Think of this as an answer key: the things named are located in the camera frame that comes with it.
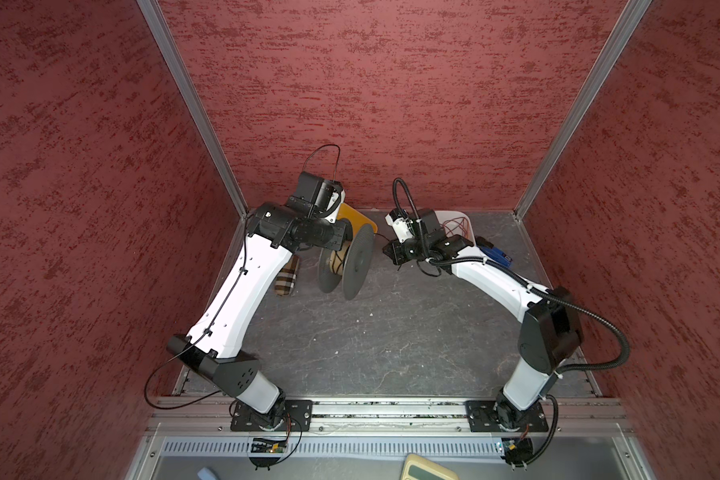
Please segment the grey perforated cable spool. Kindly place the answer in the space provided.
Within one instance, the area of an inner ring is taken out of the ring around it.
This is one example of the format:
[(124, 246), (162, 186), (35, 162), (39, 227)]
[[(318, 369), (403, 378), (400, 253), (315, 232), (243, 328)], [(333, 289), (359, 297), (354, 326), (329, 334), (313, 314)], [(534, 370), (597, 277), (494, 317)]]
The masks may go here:
[(318, 287), (323, 293), (341, 288), (346, 300), (360, 292), (370, 269), (375, 233), (365, 225), (340, 251), (322, 249), (318, 261)]

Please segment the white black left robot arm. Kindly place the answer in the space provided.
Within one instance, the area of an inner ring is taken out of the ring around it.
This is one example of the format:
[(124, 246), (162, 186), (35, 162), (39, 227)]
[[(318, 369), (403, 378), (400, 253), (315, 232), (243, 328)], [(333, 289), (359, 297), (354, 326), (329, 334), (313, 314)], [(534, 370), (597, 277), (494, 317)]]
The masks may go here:
[(302, 214), (267, 202), (246, 219), (237, 260), (205, 313), (167, 350), (222, 393), (270, 417), (283, 415), (282, 390), (242, 351), (249, 324), (267, 289), (302, 247), (339, 251), (354, 237), (348, 219)]

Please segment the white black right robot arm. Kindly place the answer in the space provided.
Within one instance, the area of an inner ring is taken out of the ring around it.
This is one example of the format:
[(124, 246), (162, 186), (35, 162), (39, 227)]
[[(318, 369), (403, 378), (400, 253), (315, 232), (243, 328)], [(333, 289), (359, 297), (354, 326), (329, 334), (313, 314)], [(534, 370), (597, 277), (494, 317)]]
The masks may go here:
[(412, 236), (383, 248), (394, 264), (428, 263), (477, 287), (520, 323), (520, 360), (494, 404), (495, 422), (515, 431), (562, 374), (565, 361), (579, 348), (583, 332), (571, 296), (549, 290), (496, 262), (461, 235)]

